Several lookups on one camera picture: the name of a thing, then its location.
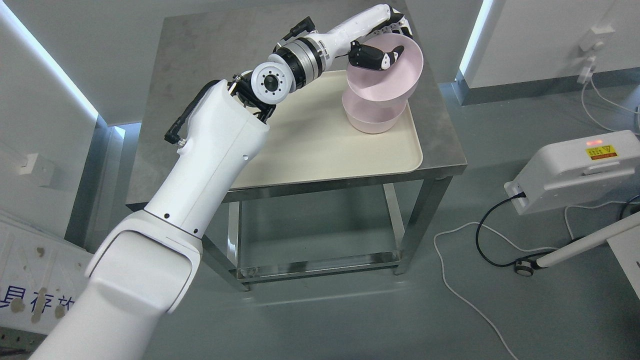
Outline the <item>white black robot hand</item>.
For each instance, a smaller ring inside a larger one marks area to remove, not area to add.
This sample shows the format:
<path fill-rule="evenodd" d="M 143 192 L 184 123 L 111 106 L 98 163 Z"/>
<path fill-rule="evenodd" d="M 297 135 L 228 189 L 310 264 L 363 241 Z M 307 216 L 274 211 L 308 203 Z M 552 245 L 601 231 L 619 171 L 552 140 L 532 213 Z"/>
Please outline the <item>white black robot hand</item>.
<path fill-rule="evenodd" d="M 333 64 L 334 59 L 347 57 L 349 64 L 355 68 L 381 72 L 390 69 L 405 51 L 402 44 L 387 51 L 365 44 L 382 34 L 414 38 L 405 14 L 386 3 L 354 14 L 329 32 L 315 35 L 314 38 L 323 46 L 322 54 L 327 56 L 327 68 Z"/>

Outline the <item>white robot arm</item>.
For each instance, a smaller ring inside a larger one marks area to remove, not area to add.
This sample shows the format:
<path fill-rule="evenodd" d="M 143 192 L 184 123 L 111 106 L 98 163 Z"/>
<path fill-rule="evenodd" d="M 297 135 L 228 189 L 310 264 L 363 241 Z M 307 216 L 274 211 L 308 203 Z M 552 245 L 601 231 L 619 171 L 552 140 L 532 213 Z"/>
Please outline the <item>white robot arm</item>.
<path fill-rule="evenodd" d="M 304 19 L 266 62 L 205 84 L 165 139 L 179 158 L 142 210 L 106 236 L 87 286 L 32 360 L 139 360 L 160 319 L 184 298 L 202 259 L 202 237 L 235 179 L 265 144 L 266 121 L 286 96 L 318 79 L 369 30 L 318 33 Z"/>

